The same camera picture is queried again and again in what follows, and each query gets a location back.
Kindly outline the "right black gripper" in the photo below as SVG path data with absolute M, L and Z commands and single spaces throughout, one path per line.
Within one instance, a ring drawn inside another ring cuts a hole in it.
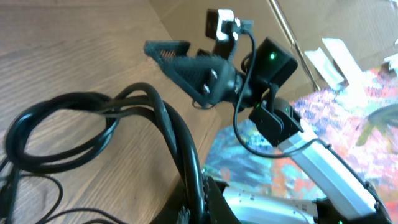
M 196 57 L 187 57 L 189 48 L 190 42 L 185 40 L 148 40 L 144 53 L 200 106 L 223 101 L 236 104 L 245 81 L 243 74 L 228 60 L 203 49 Z

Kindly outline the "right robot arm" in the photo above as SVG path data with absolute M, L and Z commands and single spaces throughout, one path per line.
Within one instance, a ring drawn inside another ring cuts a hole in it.
M 319 139 L 282 98 L 279 88 L 296 70 L 297 61 L 266 38 L 246 55 L 241 68 L 230 62 L 234 43 L 218 42 L 212 52 L 188 56 L 187 41 L 148 41 L 146 55 L 200 106 L 228 102 L 236 113 L 250 108 L 249 119 L 260 134 L 279 148 L 279 159 L 291 158 L 326 194 L 316 202 L 316 223 L 390 223 L 372 186 Z

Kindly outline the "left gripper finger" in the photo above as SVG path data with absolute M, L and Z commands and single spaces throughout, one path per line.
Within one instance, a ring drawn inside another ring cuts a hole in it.
M 204 223 L 210 224 L 241 224 L 232 209 L 226 202 L 223 191 L 227 188 L 226 182 L 206 177 L 205 188 L 205 216 Z M 150 223 L 194 223 L 195 219 L 188 208 L 185 186 L 179 180 L 173 189 L 166 204 L 159 214 Z

